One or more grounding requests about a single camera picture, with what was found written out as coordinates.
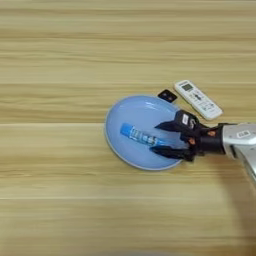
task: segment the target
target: metal arm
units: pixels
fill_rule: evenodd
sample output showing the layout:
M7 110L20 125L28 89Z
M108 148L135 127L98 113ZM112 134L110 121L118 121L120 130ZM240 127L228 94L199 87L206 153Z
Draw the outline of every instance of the metal arm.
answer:
M180 132L181 140L188 145L183 150L166 146L151 148L156 154L186 161L206 153L226 154L242 161L256 182L256 124L219 124L209 128L191 113L181 110L173 121L161 123L156 128Z

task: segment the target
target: wood grain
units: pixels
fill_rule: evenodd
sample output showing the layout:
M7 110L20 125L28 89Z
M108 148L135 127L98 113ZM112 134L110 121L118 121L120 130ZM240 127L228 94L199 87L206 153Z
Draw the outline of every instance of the wood grain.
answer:
M255 122L255 14L242 0L2 0L0 255L256 255L238 162L142 172L103 135L117 100L186 78L223 108L209 124Z

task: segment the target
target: blue plate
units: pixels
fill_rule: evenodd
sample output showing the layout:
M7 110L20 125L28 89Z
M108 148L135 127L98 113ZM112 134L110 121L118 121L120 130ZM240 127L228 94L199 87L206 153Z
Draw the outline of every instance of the blue plate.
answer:
M161 122L171 121L179 108L153 96L132 96L116 103L109 111L105 123L105 135L112 150L125 162L143 170L160 171L175 167L181 162L167 159L149 150L147 145L137 143L120 134L123 123L134 125L136 129L168 140L175 148L185 148L180 133L170 133L155 129Z

